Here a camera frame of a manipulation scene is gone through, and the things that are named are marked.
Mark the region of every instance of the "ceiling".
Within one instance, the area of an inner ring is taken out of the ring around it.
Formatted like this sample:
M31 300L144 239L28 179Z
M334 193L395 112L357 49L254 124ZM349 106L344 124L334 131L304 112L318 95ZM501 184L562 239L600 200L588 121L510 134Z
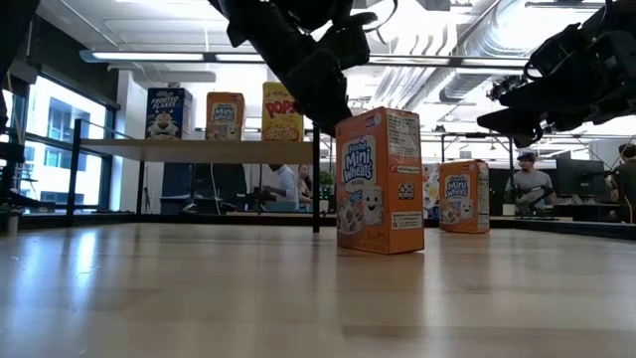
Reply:
M471 26L495 2L499 5L479 25ZM373 4L367 11L377 12L381 19L393 7L392 0L366 3ZM527 9L524 0L453 0L452 3L457 6L450 12L435 12L424 10L420 0L400 0L395 16L381 30L387 44L376 34L368 36L372 52L525 56L550 34L592 14L559 9L538 12ZM253 52L249 44L232 48L226 35L228 21L207 0L42 0L38 13L97 51ZM312 35L319 38L326 28ZM456 47L458 38L463 40L460 47ZM489 41L485 44L490 47L480 42L483 39ZM190 78L215 79L209 87L198 84L197 88L245 93L251 109L248 116L260 113L260 84L272 78L264 65L146 64L133 69L137 73L135 78L145 86L161 86L161 80L172 79L170 74L179 77L192 73L195 76ZM388 105L416 111L424 131L438 124L447 130L474 131L479 129L475 123L478 115L498 108L485 97L485 92L490 81L502 74L359 67L348 70L346 75L352 106ZM443 92L455 96L453 103L440 101Z

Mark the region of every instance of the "wooden shelf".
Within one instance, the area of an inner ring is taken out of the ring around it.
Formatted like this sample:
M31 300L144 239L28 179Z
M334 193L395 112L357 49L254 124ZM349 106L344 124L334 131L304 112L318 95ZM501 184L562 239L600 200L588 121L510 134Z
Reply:
M81 147L162 163L310 164L310 142L82 139Z

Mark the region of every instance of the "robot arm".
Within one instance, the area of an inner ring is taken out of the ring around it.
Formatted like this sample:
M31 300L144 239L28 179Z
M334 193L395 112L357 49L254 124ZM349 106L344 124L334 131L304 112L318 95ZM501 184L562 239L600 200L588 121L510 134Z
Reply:
M539 72L531 76L529 69ZM494 90L508 108L482 115L479 125L528 146L553 131L601 124L636 112L636 2L606 0L582 26L547 39L519 81Z
M353 0L209 1L230 21L232 45L253 45L296 99L298 112L329 134L351 116L342 71L369 61L363 26L377 20L375 14L350 16ZM334 25L320 41L305 33L330 20Z

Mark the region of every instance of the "white shirt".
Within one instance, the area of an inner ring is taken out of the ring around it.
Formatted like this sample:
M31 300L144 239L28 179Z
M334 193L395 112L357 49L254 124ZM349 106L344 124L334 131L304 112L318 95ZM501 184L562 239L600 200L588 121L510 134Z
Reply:
M286 193L284 197L278 196L278 201L294 202L296 203L296 209L298 209L298 181L296 174L287 165L278 168L276 174L280 178L278 189L284 190Z

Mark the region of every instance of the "cap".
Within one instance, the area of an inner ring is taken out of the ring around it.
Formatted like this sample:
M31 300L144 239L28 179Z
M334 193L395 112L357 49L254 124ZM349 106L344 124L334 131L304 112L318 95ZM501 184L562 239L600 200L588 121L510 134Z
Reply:
M526 153L521 153L517 157L517 160L535 161L535 160L537 160L537 156L533 152L526 152Z

